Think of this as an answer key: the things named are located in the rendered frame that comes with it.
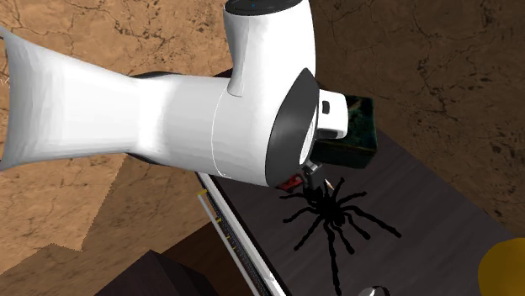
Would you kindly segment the dark wood table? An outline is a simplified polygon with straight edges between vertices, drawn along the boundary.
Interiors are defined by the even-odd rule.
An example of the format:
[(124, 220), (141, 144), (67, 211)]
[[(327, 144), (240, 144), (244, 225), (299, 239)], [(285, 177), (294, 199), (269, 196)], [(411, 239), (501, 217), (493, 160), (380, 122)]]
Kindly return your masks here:
[(480, 262), (508, 230), (383, 132), (320, 141), (312, 157), (352, 215), (334, 241), (302, 198), (199, 175), (254, 283), (273, 296), (481, 296)]

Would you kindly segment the yellow round object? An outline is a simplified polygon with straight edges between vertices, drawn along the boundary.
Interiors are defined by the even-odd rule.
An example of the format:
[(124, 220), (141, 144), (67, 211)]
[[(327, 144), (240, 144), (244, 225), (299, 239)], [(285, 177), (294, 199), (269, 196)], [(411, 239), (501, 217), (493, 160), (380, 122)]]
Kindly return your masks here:
[(525, 237), (495, 244), (478, 267), (481, 296), (525, 296)]

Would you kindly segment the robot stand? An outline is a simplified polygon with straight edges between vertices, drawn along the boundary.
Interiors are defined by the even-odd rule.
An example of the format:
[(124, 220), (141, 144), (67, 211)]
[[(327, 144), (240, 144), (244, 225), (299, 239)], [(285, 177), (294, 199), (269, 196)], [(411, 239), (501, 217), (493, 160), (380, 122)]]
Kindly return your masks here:
[(310, 154), (312, 161), (361, 169), (374, 157), (377, 132), (372, 98), (346, 95), (347, 134), (341, 139), (316, 140)]

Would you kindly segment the black toy spider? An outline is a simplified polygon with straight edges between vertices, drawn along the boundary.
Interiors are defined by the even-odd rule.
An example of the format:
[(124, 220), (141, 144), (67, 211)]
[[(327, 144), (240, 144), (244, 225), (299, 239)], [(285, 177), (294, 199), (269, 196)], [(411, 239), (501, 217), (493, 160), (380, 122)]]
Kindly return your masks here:
[(328, 251), (331, 258), (332, 283), (337, 296), (342, 296), (342, 290), (341, 282), (338, 277), (339, 269), (337, 265), (337, 253), (334, 246), (336, 234), (339, 235), (345, 249), (350, 255), (354, 254), (355, 250), (343, 234), (342, 226), (344, 224), (348, 223), (351, 225), (365, 240), (368, 241), (371, 239), (371, 235), (355, 223), (351, 212), (377, 224), (381, 229), (390, 232), (397, 238), (402, 237), (402, 234), (395, 227), (387, 225), (383, 220), (364, 212), (356, 205), (346, 205), (346, 203), (352, 199), (366, 196), (366, 192), (353, 193), (344, 198), (338, 199), (337, 195), (339, 194), (344, 182), (345, 179), (341, 177), (333, 191), (324, 182), (324, 188), (317, 188), (314, 191), (306, 192), (303, 190), (301, 193), (291, 193), (279, 197), (280, 199), (303, 198), (307, 202), (306, 207), (298, 210), (292, 216), (283, 219), (282, 222), (284, 224), (294, 221), (301, 214), (306, 212), (316, 215), (316, 219), (312, 222), (310, 228), (294, 246), (294, 251), (298, 251), (314, 233), (314, 230), (319, 225), (322, 225), (323, 230), (327, 235)]

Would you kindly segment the small red object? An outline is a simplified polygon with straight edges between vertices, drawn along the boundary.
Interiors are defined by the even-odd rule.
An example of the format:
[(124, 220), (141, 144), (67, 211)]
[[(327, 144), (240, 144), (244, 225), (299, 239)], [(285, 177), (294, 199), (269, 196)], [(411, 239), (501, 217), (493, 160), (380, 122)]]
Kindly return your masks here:
[(278, 185), (278, 189), (286, 193), (292, 193), (297, 187), (304, 183), (304, 178), (300, 174), (293, 175), (288, 181)]

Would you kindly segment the white round object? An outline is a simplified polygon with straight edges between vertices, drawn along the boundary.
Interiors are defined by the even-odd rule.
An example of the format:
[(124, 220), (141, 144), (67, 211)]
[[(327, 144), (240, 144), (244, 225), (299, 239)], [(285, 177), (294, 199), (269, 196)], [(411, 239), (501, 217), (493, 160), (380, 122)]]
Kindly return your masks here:
[(389, 289), (385, 286), (376, 285), (364, 288), (358, 293), (358, 296), (391, 296)]

